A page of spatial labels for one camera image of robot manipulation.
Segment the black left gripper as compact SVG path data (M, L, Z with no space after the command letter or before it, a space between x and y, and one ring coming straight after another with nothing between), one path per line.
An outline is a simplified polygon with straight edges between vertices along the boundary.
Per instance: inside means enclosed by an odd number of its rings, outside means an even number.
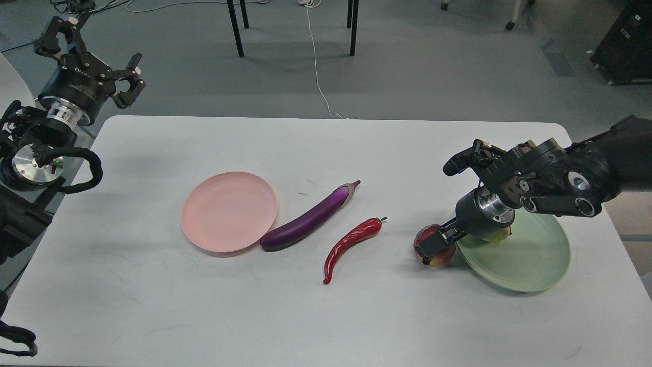
M81 67L89 69L91 66L90 53L82 39L80 30L90 16L89 11L77 13L76 16L68 19L54 16L40 36L34 40L34 52L40 56L62 60L59 35L63 35L67 46L70 47L68 53L77 55ZM102 70L97 75L98 81L79 71L78 68L70 69L60 66L40 91L38 102L47 109L56 101L72 104L82 113L79 124L93 125L109 97L116 107L122 110L130 107L137 100L145 87L145 81L141 79L139 68L141 58L142 54L137 52L124 69ZM120 91L116 86L118 82L126 82L128 88Z

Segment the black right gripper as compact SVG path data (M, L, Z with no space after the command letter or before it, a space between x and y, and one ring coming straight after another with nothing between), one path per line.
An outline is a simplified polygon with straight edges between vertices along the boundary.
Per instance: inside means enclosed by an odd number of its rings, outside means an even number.
M456 246L467 234L487 239L498 233L498 239L507 239L512 235L514 220L515 209L504 204L496 193L486 187L475 188L456 203L455 218L444 223L443 228L440 225L417 246L417 251L429 259L448 246Z

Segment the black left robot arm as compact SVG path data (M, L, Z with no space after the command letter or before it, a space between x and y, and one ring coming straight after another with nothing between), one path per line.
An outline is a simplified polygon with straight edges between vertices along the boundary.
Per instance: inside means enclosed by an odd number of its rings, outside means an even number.
M97 186L101 160L77 147L75 127L89 126L107 100L129 107L145 87L136 53L114 69L88 51L81 29L88 11L70 19L55 16L34 41L37 55L56 60L57 69L37 102L14 100L2 116L2 262L28 248L51 224L47 206L56 194Z

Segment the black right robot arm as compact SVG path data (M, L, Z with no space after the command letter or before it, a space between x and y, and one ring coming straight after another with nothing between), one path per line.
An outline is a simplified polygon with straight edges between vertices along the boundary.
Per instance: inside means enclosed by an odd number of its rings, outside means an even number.
M466 169L479 186L456 203L454 218L415 242L426 265L466 235L486 239L509 227L520 208L593 218L624 191L650 191L651 122L631 115L568 148L548 139L504 150L477 139L443 165L447 176Z

